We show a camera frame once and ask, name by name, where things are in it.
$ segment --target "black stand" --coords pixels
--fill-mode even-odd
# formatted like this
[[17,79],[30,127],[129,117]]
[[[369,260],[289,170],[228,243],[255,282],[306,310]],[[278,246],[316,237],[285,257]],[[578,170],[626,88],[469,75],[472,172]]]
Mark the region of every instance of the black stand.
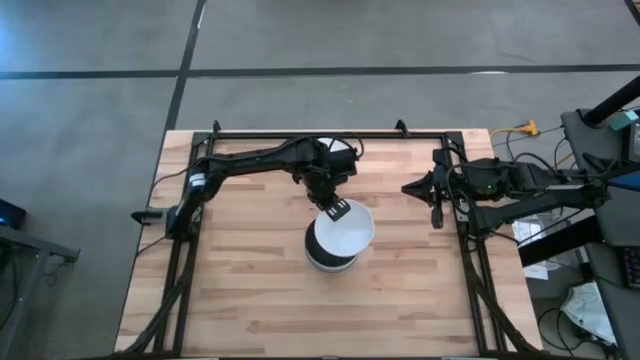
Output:
[[0,226],[0,246],[10,249],[5,253],[4,261],[2,261],[4,266],[2,266],[0,270],[6,269],[10,256],[12,256],[9,252],[14,251],[11,249],[17,248],[35,253],[35,265],[33,266],[29,276],[22,281],[22,285],[19,287],[18,302],[6,325],[7,330],[4,336],[4,341],[0,342],[0,359],[5,360],[15,358],[15,355],[13,354],[15,351],[14,346],[18,343],[16,338],[21,335],[20,332],[26,314],[25,309],[29,305],[35,285],[44,274],[49,257],[61,256],[65,263],[72,263],[78,259],[80,250],[71,249],[47,240],[29,236],[23,232],[4,226]]

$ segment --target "white paper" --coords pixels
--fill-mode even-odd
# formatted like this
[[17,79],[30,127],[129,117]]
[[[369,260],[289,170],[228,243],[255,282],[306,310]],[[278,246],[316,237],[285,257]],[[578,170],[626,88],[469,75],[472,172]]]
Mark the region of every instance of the white paper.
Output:
[[[542,226],[540,224],[532,224],[526,221],[516,221],[512,225],[513,233],[516,236],[516,240],[521,241],[522,239],[527,239],[531,235],[538,233],[542,230]],[[519,246],[530,244],[538,239],[542,239],[544,233],[540,233],[533,238],[522,242]]]
[[544,265],[529,265],[524,268],[524,276],[529,279],[549,280],[549,272]]

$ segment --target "black cable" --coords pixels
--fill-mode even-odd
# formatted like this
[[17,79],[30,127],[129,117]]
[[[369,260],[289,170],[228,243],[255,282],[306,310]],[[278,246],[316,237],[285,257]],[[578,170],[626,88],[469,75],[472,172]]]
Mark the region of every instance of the black cable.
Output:
[[178,176],[178,175],[182,175],[182,174],[184,174],[185,172],[187,172],[187,170],[189,170],[189,168],[191,168],[191,165],[189,165],[189,166],[187,166],[186,168],[184,168],[184,169],[182,169],[182,170],[178,171],[178,172],[177,172],[177,173],[175,173],[175,174],[165,175],[165,176],[163,176],[163,177],[159,178],[158,180],[156,180],[156,181],[153,183],[153,185],[151,185],[151,191],[153,191],[153,189],[155,189],[155,188],[156,188],[156,186],[158,186],[158,184],[159,184],[161,181],[166,180],[166,179],[169,179],[169,178],[172,178],[172,177],[176,177],[176,176]]
[[358,156],[358,159],[360,159],[362,157],[362,155],[364,155],[364,142],[362,141],[362,138],[360,136],[358,136],[356,133],[352,133],[353,136],[356,137],[356,139],[358,139],[358,142],[360,143],[360,155]]
[[[555,261],[555,260],[548,260],[548,259],[547,259],[547,260],[545,260],[545,261],[548,261],[548,262],[551,262],[551,263],[554,263],[554,264],[558,264],[558,265],[563,266],[563,267],[565,267],[565,268],[567,268],[567,269],[573,270],[573,271],[575,271],[575,272],[579,273],[580,275],[583,275],[583,274],[582,274],[582,270],[580,270],[580,269],[573,268],[573,267],[571,267],[571,266],[569,266],[569,265],[565,265],[565,264],[563,264],[563,263],[561,263],[561,262],[557,262],[557,261]],[[615,287],[617,287],[617,288],[624,289],[624,287],[622,287],[622,286],[620,286],[620,285],[618,285],[618,284],[614,283],[613,281],[607,280],[607,279],[605,279],[605,278],[603,278],[603,277],[601,277],[601,276],[597,276],[597,275],[595,275],[595,274],[594,274],[594,275],[591,275],[591,276],[593,276],[593,278],[594,278],[594,279],[599,279],[599,280],[602,280],[602,281],[606,282],[607,284],[613,285],[613,286],[615,286]]]
[[556,169],[556,171],[558,170],[558,150],[560,149],[560,145],[567,140],[566,137],[563,137],[560,141],[558,141],[558,144],[556,145],[555,150],[553,150],[553,168]]
[[45,272],[44,276],[47,277],[47,286],[53,287],[58,282],[58,270],[60,270],[63,266],[71,266],[73,267],[75,262],[61,262],[59,263],[55,269]]
[[556,176],[561,176],[558,171],[556,171],[556,169],[553,168],[553,166],[551,166],[545,159],[541,158],[540,156],[534,154],[534,153],[530,153],[530,152],[523,152],[518,154],[513,161],[518,161],[519,158],[523,157],[523,156],[528,156],[528,157],[532,157],[538,161],[540,161],[547,169],[549,169],[549,171],[551,171],[552,174],[556,175]]
[[[582,344],[584,344],[586,341],[580,341],[577,345],[575,345],[572,348],[569,348],[569,346],[567,346],[567,344],[564,342],[563,340],[563,344],[564,344],[564,348],[561,347],[560,345],[556,345],[553,342],[551,342],[549,339],[547,339],[546,336],[544,336],[544,334],[542,333],[542,330],[540,329],[540,324],[542,323],[542,319],[545,317],[545,315],[549,314],[552,311],[558,311],[558,316],[562,314],[562,311],[560,311],[560,308],[551,308],[551,309],[547,309],[546,311],[544,311],[540,316],[538,316],[538,332],[540,333],[540,337],[542,338],[542,340],[544,340],[544,342],[546,342],[547,344],[551,345],[552,347],[558,349],[558,350],[562,350],[562,351],[568,351],[569,354],[571,354],[571,356],[573,356],[573,354],[571,353],[571,351],[579,348]],[[558,324],[556,323],[556,330],[558,331],[558,335],[560,335],[560,328],[557,326]]]
[[492,234],[494,234],[494,235],[498,235],[498,236],[500,236],[500,237],[503,237],[503,238],[505,238],[505,239],[507,239],[507,240],[511,240],[511,241],[513,241],[514,243],[516,243],[516,244],[520,245],[520,241],[518,241],[516,238],[511,237],[511,236],[509,236],[509,235],[507,235],[507,234],[503,234],[503,233],[497,232],[497,231],[495,231],[495,230],[492,230],[492,231],[491,231],[491,233],[492,233]]
[[138,250],[138,252],[136,253],[136,257],[140,256],[140,254],[142,254],[143,252],[145,252],[147,249],[149,249],[150,247],[154,246],[155,244],[159,243],[160,241],[165,239],[166,235],[163,235],[160,239],[152,242],[151,244],[143,247],[142,249]]
[[456,153],[456,155],[458,155],[460,157],[460,160],[462,160],[461,162],[469,162],[469,160],[467,160],[467,156],[460,150],[451,147],[451,146],[445,146],[442,148],[442,150],[449,150],[452,151],[454,153]]
[[[562,342],[562,345],[564,345],[565,349],[567,349],[567,351],[569,352],[569,355],[571,356],[575,356],[573,355],[573,353],[571,352],[572,349],[569,349],[569,345],[567,345],[567,342],[564,341],[564,338],[562,337],[562,331],[560,331],[560,318],[562,317],[562,311],[558,311],[558,316],[556,316],[556,331],[558,332],[558,337],[560,338],[560,341]],[[582,341],[576,345],[576,347],[573,348],[573,350],[577,349],[578,346],[584,344]]]
[[507,153],[509,154],[509,158],[513,161],[515,161],[515,158],[513,157],[513,151],[511,151],[511,134],[513,134],[513,130],[509,131],[507,133],[507,140],[506,140],[506,144],[507,144]]
[[449,195],[449,200],[451,200],[451,204],[453,205],[453,207],[456,210],[458,210],[461,214],[467,215],[467,214],[469,214],[469,211],[462,210],[462,208],[460,208],[460,205],[458,204],[458,202],[456,202],[456,198],[453,197],[453,191],[451,190],[451,182],[449,181],[449,178],[451,178],[451,173],[453,172],[453,170],[455,168],[459,168],[459,167],[462,167],[462,164],[453,165],[447,171],[447,176],[446,176],[447,195]]
[[7,324],[7,321],[11,318],[11,314],[13,314],[13,310],[16,308],[18,304],[18,266],[16,265],[15,259],[11,259],[11,268],[13,269],[13,297],[11,299],[11,304],[9,307],[3,312],[2,320],[0,320],[0,330],[4,328]]
[[[552,131],[560,130],[560,129],[562,129],[562,128],[563,128],[563,126],[562,126],[562,125],[560,125],[560,126],[558,126],[558,127],[552,128],[552,129],[547,129],[547,130],[540,131],[540,133],[539,133],[538,135],[536,135],[536,137],[539,137],[540,135],[542,135],[542,134],[546,134],[546,133],[548,133],[548,132],[552,132]],[[530,137],[531,137],[531,136],[523,136],[523,137],[519,137],[519,138],[517,138],[517,139],[513,139],[513,140],[511,140],[511,143],[514,143],[514,142],[516,142],[516,141],[520,141],[520,140],[524,140],[524,139],[529,139]],[[492,147],[496,147],[496,146],[504,145],[504,144],[506,144],[506,143],[507,143],[506,141],[503,141],[503,142],[500,142],[500,143],[494,144]]]

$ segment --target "black metal frame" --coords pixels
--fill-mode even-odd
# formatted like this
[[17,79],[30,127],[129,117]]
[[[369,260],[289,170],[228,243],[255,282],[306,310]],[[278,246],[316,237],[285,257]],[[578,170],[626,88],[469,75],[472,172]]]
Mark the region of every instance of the black metal frame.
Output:
[[526,267],[589,243],[601,243],[603,238],[597,217],[591,215],[542,239],[521,246],[518,251],[522,266]]
[[[18,290],[18,302],[13,309],[9,322],[7,323],[7,334],[0,342],[0,359],[10,359],[15,351],[14,346],[18,343],[16,339],[21,335],[22,327],[25,322],[26,308],[31,303],[31,296],[34,293],[38,280],[42,277],[45,267],[51,256],[60,256],[65,263],[73,263],[78,259],[79,249],[71,249],[48,240],[40,239],[35,236],[27,235],[21,231],[14,230],[9,227],[0,226],[0,245],[16,248],[15,251],[26,250],[35,253],[35,264],[31,269],[31,273],[23,281]],[[2,261],[0,272],[10,261],[11,256],[8,254]]]
[[[442,147],[456,147],[463,154],[465,154],[464,139],[461,132],[431,132],[431,131],[418,131],[410,132],[407,126],[402,120],[399,120],[395,126],[395,130],[389,131],[299,131],[299,132],[284,132],[284,131],[267,131],[267,132],[234,132],[234,131],[221,131],[218,122],[214,123],[212,132],[195,132],[192,138],[191,151],[189,154],[189,163],[192,163],[198,156],[208,155],[213,152],[213,145],[217,139],[220,140],[232,140],[232,139],[286,139],[296,136],[307,136],[310,133],[327,136],[338,136],[347,139],[425,139],[425,140],[438,140]],[[447,161],[449,164],[453,164],[453,160],[450,154],[447,154]],[[185,177],[185,185],[188,179],[188,175]],[[125,352],[114,353],[110,356],[101,359],[128,359],[128,358],[178,358],[182,352],[182,345],[184,340],[184,331],[187,321],[189,296],[191,291],[191,283],[195,271],[195,258],[199,242],[199,233],[201,227],[202,212],[204,206],[200,208],[200,212],[194,216],[191,229],[193,230],[190,235],[179,241],[174,241],[171,254],[169,258],[169,265],[167,269],[167,276],[165,279],[165,287],[163,293],[163,302],[151,320],[149,326],[143,331],[145,339],[137,344],[134,344]],[[463,266],[473,266],[471,262],[471,252],[469,251],[468,239],[463,231],[464,218],[460,214],[456,215],[456,227],[458,230],[458,240],[460,244],[460,252],[462,256]],[[187,254],[186,264],[184,270],[180,275],[180,278],[176,281],[178,273],[178,259],[182,245],[184,242],[189,243],[189,250]],[[489,257],[486,247],[483,242],[478,242],[477,254],[482,271],[482,281],[487,288],[487,292],[495,300],[495,288],[493,285],[493,278],[491,276]],[[474,323],[475,339],[478,346],[478,351],[482,355],[487,351],[491,351],[487,344],[486,334],[484,331],[484,324],[482,321],[482,315],[480,311],[480,302],[478,299],[478,293],[469,283],[467,271],[465,271],[465,277],[467,280],[467,293],[469,297],[469,304],[471,310],[471,317]],[[170,350],[165,350],[164,342],[166,335],[166,325],[169,316],[170,309],[175,305],[178,298],[181,298],[177,321],[176,330],[173,339],[173,344]],[[504,337],[504,331],[501,329],[496,317],[491,314],[491,324],[496,339],[496,348],[499,354],[508,354],[506,348],[506,342]],[[151,341],[151,338],[155,338],[152,352],[145,353],[145,349]]]

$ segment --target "metal bracket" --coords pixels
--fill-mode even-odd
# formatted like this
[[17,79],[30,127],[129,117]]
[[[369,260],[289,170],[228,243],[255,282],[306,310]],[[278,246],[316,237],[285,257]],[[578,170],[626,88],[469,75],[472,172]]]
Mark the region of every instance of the metal bracket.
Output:
[[164,224],[167,221],[168,211],[168,208],[148,207],[141,211],[132,212],[131,217],[142,226],[151,224]]
[[447,139],[454,143],[458,148],[464,146],[464,138],[462,137],[462,132],[460,131],[447,131],[446,132]]
[[200,146],[205,141],[209,140],[210,136],[210,133],[194,133],[193,138],[191,139],[191,146]]
[[220,136],[220,130],[222,130],[222,126],[220,126],[218,120],[213,120],[213,132],[211,133],[211,139],[217,139]]
[[[464,212],[468,212],[469,211],[469,204],[467,204],[465,201],[461,201],[458,206]],[[458,221],[460,221],[460,222],[469,222],[469,217],[467,215],[461,213],[460,211],[454,211],[454,212],[456,213],[456,219],[458,219]]]
[[398,120],[394,129],[400,130],[400,132],[402,133],[402,137],[404,137],[405,139],[411,137],[411,133],[409,133],[409,129],[407,129],[407,124],[404,123],[404,120]]

